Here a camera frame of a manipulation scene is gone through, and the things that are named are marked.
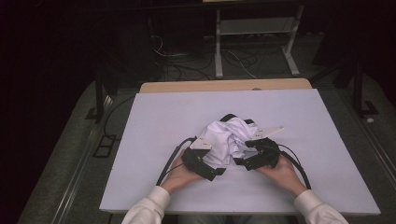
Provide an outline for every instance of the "desk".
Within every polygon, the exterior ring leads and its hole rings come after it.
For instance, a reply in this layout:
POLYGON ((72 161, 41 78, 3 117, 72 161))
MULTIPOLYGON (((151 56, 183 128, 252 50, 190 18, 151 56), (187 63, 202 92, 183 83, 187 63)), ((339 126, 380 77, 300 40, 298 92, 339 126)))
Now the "desk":
MULTIPOLYGON (((238 82, 207 81, 197 83, 199 88, 193 82, 145 84, 134 100, 100 209, 126 212, 155 185, 175 146, 233 113, 263 128, 283 125, 285 130, 271 138, 294 150, 314 192, 342 214, 379 214, 317 90, 304 79, 238 82), (294 81, 299 84, 293 90, 281 90, 282 83, 289 88, 294 81), (214 91, 217 85, 220 91, 214 91), (181 86, 187 88, 180 91, 192 91, 174 92, 181 86), (242 90, 252 88, 262 91, 242 90)), ((234 164, 226 168, 213 182, 199 180, 174 193, 166 213, 298 213, 293 198, 264 176, 234 164)))

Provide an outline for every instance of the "forearm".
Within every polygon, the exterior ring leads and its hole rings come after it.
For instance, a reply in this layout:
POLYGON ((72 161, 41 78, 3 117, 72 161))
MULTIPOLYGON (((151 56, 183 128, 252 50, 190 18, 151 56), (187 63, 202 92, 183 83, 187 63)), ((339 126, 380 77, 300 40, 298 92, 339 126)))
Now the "forearm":
POLYGON ((168 191, 156 186, 146 198, 137 202, 128 211, 122 224, 160 224, 169 201, 168 191))
POLYGON ((303 214, 308 224, 347 223, 337 210, 324 203, 310 189, 301 193, 294 201, 294 205, 303 214))

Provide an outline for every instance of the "white fabric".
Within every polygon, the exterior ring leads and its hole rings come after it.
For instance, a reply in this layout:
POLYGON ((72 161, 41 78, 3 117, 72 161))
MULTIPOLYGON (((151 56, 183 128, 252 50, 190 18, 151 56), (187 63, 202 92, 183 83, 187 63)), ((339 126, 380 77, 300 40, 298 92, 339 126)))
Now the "white fabric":
POLYGON ((256 151, 245 145, 258 130, 255 123, 246 124, 244 120, 234 117, 226 122, 214 121, 202 132, 212 149, 204 156, 205 162, 228 165, 231 157, 243 158, 245 151, 256 151))
MULTIPOLYGON (((122 224, 160 224, 164 209, 169 204, 169 193, 154 187, 147 198, 136 203, 126 214, 122 224)), ((312 190, 306 190, 294 201, 308 224, 347 224, 347 221, 329 204, 324 203, 312 190)))

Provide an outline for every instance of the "sleeve cuff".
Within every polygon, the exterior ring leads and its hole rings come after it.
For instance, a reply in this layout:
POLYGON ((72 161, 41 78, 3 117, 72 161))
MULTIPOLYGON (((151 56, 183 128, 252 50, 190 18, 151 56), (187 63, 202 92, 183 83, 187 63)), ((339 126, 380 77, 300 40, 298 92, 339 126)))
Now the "sleeve cuff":
POLYGON ((323 201, 314 193, 314 191, 308 189, 296 198, 294 206, 302 213, 303 216, 306 216, 310 211, 322 203, 323 201))
POLYGON ((168 206, 171 196, 166 189, 155 186, 148 194, 148 198, 158 204, 163 210, 168 206))

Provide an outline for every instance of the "crumpled white cloth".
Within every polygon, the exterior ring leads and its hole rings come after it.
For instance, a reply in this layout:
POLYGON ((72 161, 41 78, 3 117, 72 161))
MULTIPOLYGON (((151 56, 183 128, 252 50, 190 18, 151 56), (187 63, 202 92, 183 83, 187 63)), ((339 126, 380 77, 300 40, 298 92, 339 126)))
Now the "crumpled white cloth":
POLYGON ((228 121, 214 121, 206 126, 204 136, 212 149, 204 156, 205 162, 228 165, 232 157, 243 158, 245 151, 256 151, 245 145, 259 129, 256 123, 247 124, 244 120, 233 117, 228 121))

